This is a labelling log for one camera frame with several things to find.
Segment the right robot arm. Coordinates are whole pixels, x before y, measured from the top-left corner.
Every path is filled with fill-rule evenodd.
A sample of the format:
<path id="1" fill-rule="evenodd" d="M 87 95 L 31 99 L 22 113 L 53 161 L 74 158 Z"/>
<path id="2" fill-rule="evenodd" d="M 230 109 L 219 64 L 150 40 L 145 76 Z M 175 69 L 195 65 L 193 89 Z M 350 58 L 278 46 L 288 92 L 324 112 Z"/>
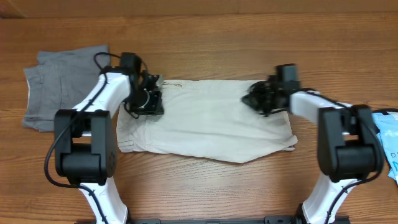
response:
<path id="1" fill-rule="evenodd" d="M 295 215 L 266 216 L 265 223 L 350 223 L 349 217 L 337 214 L 345 198 L 356 186 L 378 178 L 384 167 L 370 107 L 341 103 L 302 87 L 294 63 L 276 66 L 275 73 L 252 84 L 241 101 L 265 117 L 288 112 L 318 127 L 321 174 L 315 188 Z"/>

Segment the beige shorts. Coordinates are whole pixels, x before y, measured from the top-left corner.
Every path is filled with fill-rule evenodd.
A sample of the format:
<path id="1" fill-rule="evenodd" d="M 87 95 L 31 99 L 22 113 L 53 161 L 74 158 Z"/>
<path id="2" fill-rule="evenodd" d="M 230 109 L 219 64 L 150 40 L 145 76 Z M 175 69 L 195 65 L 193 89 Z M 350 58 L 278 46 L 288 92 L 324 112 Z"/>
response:
<path id="1" fill-rule="evenodd" d="M 241 101 L 253 80 L 166 80 L 161 116 L 134 119 L 120 108 L 121 152 L 154 152 L 245 163 L 292 151 L 298 139 L 286 112 L 260 115 Z"/>

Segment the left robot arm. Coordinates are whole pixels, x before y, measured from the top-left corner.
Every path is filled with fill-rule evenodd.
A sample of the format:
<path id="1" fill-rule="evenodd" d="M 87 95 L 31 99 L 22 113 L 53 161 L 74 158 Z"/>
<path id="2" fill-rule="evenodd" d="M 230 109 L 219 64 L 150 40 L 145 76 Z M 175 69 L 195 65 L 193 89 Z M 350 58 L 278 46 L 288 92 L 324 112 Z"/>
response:
<path id="1" fill-rule="evenodd" d="M 96 223 L 132 223 L 114 181 L 115 112 L 123 107 L 134 119 L 164 114 L 162 77 L 151 75 L 135 53 L 123 52 L 118 59 L 118 66 L 99 67 L 98 82 L 84 100 L 56 112 L 54 142 L 44 164 L 50 183 L 78 189 L 85 196 Z"/>

